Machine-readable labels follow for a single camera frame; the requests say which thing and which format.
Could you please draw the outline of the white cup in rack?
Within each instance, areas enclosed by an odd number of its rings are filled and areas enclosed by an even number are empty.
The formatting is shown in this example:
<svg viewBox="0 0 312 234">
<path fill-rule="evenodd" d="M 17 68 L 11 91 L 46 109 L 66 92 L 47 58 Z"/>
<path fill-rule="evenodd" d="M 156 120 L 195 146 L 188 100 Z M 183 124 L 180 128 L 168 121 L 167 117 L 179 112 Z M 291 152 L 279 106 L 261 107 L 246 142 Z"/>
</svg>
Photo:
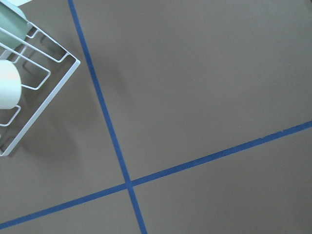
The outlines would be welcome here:
<svg viewBox="0 0 312 234">
<path fill-rule="evenodd" d="M 14 108 L 21 97 L 21 78 L 14 63 L 0 60 L 0 108 Z"/>
</svg>

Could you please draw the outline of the green cup in rack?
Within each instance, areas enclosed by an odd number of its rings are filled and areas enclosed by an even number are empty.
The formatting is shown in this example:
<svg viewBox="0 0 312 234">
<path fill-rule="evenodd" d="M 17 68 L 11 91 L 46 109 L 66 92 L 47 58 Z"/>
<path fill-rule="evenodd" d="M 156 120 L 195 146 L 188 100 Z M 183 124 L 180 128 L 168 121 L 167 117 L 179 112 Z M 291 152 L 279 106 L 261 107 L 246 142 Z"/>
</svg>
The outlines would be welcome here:
<svg viewBox="0 0 312 234">
<path fill-rule="evenodd" d="M 25 14 L 16 5 L 6 0 L 0 1 L 0 27 L 2 29 L 25 40 L 28 33 L 27 23 Z M 3 31 L 0 31 L 0 42 L 11 49 L 21 45 L 19 40 Z"/>
</svg>

